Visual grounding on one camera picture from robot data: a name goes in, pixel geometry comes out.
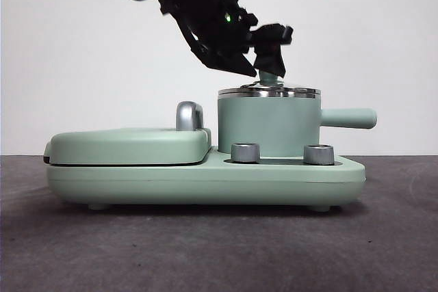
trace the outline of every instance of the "rubber foot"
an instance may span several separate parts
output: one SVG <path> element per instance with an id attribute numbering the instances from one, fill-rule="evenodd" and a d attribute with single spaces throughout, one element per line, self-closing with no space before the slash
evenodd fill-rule
<path id="1" fill-rule="evenodd" d="M 307 207 L 310 211 L 315 211 L 315 212 L 328 212 L 330 211 L 330 206 L 327 205 L 322 205 L 322 206 L 309 206 Z"/>
<path id="2" fill-rule="evenodd" d="M 88 208 L 90 210 L 100 211 L 100 210 L 106 210 L 111 207 L 110 204 L 89 204 Z"/>

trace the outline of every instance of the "appliance base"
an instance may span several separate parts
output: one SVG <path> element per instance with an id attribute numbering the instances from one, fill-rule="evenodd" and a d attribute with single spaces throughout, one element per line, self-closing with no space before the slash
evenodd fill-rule
<path id="1" fill-rule="evenodd" d="M 212 148 L 194 165 L 49 165 L 49 187 L 63 200 L 103 210 L 111 204 L 277 204 L 314 211 L 357 199 L 365 184 L 360 163 L 337 165 L 230 163 Z"/>

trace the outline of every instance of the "mint green appliance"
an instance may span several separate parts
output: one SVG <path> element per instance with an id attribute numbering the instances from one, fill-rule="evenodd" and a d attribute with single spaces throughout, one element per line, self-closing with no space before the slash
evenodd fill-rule
<path id="1" fill-rule="evenodd" d="M 219 147 L 202 107 L 182 102 L 175 128 L 62 133 L 47 144 L 60 198 L 111 204 L 295 204 L 315 211 L 357 199 L 365 168 L 320 145 L 320 126 L 369 129 L 371 109 L 321 110 L 320 91 L 260 81 L 221 91 Z"/>

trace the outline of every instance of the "dark gray tabletop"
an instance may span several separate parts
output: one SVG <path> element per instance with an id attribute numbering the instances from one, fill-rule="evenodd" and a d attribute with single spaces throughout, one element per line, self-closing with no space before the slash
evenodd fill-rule
<path id="1" fill-rule="evenodd" d="M 1 158 L 2 291 L 438 291 L 438 157 L 351 157 L 357 202 L 66 204 L 41 157 Z"/>

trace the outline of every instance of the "mint green lid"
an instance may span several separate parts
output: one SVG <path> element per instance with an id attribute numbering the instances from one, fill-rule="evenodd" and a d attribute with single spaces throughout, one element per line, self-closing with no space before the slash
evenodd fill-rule
<path id="1" fill-rule="evenodd" d="M 172 165 L 200 162 L 210 147 L 211 132 L 205 128 L 128 128 L 60 133 L 44 155 L 58 165 Z"/>

